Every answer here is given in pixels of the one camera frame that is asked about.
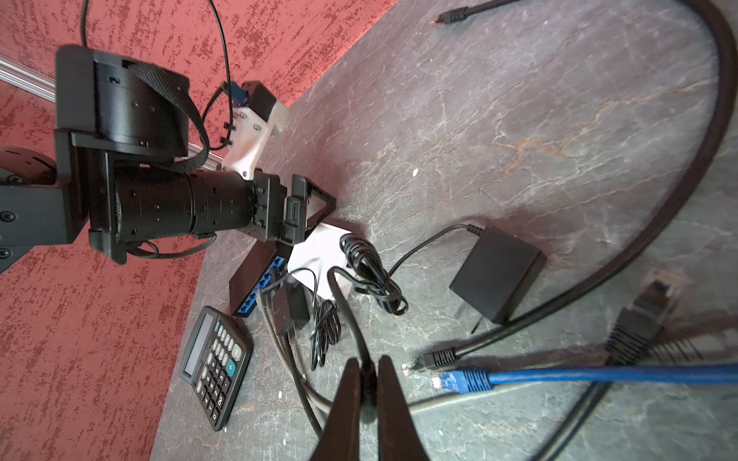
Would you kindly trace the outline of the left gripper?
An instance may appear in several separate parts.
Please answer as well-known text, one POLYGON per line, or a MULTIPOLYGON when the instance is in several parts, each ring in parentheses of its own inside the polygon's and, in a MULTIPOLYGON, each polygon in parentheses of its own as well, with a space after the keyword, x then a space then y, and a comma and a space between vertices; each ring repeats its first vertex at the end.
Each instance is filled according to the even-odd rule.
POLYGON ((255 214, 250 234, 259 241, 302 243, 307 231, 314 230, 336 210, 336 198, 304 176, 294 175, 291 195, 280 177, 255 172, 255 214))

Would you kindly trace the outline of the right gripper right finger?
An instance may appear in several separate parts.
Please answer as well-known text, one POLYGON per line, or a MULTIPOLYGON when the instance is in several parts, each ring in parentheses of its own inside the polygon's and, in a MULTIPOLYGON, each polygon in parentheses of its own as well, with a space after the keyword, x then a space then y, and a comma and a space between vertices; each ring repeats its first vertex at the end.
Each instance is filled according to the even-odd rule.
POLYGON ((387 355, 383 355, 379 361, 377 403, 379 459, 429 461, 413 424, 393 362, 387 355))

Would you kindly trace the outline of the black power adapter with cable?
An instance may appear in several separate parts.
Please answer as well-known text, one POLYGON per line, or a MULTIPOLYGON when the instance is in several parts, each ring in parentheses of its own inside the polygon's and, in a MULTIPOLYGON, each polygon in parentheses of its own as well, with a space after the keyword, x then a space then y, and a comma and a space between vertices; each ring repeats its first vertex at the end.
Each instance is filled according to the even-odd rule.
POLYGON ((402 316, 407 313, 409 302, 393 274, 426 246, 450 232, 463 230, 478 240, 455 274, 450 289, 482 318, 503 326, 547 262, 542 251, 512 234, 495 227, 456 224, 416 245, 389 269, 384 267, 374 245, 363 237, 345 234, 339 247, 355 272, 351 281, 357 292, 374 298, 385 312, 402 316))

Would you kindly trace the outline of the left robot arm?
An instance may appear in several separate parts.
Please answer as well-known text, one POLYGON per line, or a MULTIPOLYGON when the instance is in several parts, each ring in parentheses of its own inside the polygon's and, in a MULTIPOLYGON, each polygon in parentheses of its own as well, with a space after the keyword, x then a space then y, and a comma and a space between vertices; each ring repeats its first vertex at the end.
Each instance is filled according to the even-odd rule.
POLYGON ((284 186, 258 165, 288 109, 260 82, 224 86, 227 155, 206 168, 209 136, 173 71, 66 45, 56 56, 55 155, 1 151, 1 265, 38 246, 74 242, 116 264, 162 259, 156 241, 191 235, 206 249, 221 231, 262 242, 304 242, 336 207, 302 176, 284 186))

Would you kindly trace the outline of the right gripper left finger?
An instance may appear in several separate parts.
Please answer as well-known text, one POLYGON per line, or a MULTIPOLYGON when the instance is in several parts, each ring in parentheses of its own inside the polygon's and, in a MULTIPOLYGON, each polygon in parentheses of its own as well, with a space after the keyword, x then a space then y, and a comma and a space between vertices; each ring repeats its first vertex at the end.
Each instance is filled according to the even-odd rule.
POLYGON ((359 459, 361 396, 361 368, 359 361, 351 358, 344 368, 327 424, 311 460, 359 459))

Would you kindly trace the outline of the black network switch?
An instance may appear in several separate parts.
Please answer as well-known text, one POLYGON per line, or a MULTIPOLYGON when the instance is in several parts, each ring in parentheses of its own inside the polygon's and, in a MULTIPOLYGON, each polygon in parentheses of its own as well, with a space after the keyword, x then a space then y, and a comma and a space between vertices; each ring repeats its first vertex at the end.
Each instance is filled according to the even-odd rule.
POLYGON ((231 314, 249 317, 257 306, 256 294, 282 274, 292 248, 277 242, 257 242, 229 282, 231 314))

